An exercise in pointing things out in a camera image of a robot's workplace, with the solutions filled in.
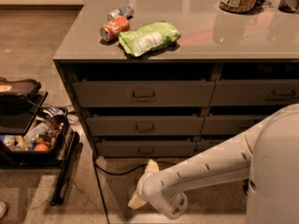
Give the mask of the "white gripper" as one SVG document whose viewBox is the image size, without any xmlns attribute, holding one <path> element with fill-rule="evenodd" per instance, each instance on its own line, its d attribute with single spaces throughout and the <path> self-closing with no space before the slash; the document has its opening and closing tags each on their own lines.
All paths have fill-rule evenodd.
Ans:
<svg viewBox="0 0 299 224">
<path fill-rule="evenodd" d="M 145 169 L 146 173 L 158 173 L 160 171 L 159 165 L 156 161 L 149 159 L 147 167 Z M 141 208 L 147 202 L 143 200 L 137 192 L 135 192 L 128 206 L 134 210 Z M 187 209 L 188 198 L 183 192 L 171 195 L 170 197 L 163 197 L 157 202 L 156 209 L 162 213 L 168 219 L 179 218 Z"/>
</svg>

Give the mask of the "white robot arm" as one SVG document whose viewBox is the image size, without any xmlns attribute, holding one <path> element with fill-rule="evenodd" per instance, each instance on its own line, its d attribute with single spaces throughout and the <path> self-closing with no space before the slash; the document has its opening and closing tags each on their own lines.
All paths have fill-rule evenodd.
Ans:
<svg viewBox="0 0 299 224">
<path fill-rule="evenodd" d="M 150 203 L 176 219 L 187 208 L 186 190 L 245 179 L 246 224 L 299 224 L 299 104 L 172 167 L 148 161 L 128 206 Z"/>
</svg>

